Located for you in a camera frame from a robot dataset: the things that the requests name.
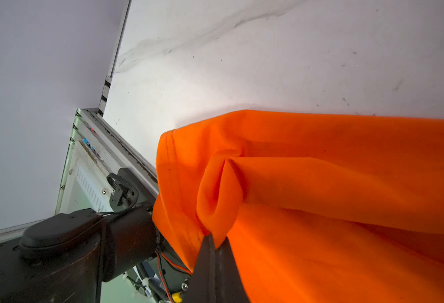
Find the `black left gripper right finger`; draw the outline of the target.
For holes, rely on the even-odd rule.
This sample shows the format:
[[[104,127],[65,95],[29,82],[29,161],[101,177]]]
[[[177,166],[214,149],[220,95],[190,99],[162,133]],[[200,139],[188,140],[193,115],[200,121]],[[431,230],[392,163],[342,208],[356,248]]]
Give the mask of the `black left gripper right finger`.
[[[216,250],[216,302],[250,302],[228,238]]]

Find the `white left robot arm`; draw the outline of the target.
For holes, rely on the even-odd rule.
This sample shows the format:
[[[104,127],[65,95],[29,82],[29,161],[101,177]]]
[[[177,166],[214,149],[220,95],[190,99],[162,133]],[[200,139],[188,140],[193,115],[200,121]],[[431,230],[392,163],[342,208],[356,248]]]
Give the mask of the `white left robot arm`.
[[[61,213],[0,243],[0,302],[99,302],[102,285],[143,263],[163,264],[180,282],[164,284],[167,302],[248,302],[230,243],[203,239],[194,269],[182,266],[150,213],[134,208],[98,213],[90,208]]]

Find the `orange t-shirt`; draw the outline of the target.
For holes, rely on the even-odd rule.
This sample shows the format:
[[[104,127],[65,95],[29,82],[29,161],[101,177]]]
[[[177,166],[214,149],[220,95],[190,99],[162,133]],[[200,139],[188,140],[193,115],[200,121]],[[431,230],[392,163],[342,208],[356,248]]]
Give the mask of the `orange t-shirt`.
[[[250,302],[444,302],[444,120],[237,111],[166,132],[153,220]]]

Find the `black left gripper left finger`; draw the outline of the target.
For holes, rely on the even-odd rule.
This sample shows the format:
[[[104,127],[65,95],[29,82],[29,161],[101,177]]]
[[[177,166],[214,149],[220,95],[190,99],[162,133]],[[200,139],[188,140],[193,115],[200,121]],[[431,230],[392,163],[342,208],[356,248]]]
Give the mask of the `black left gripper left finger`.
[[[217,302],[216,299],[216,248],[213,236],[203,239],[195,269],[190,278],[183,302]]]

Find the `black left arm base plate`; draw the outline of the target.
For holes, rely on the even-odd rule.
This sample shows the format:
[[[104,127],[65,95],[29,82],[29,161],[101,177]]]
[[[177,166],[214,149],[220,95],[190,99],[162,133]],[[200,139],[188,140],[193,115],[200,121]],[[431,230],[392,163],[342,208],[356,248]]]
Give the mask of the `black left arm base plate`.
[[[183,302],[192,276],[162,235],[158,236],[156,251],[133,271],[127,279],[151,302]]]

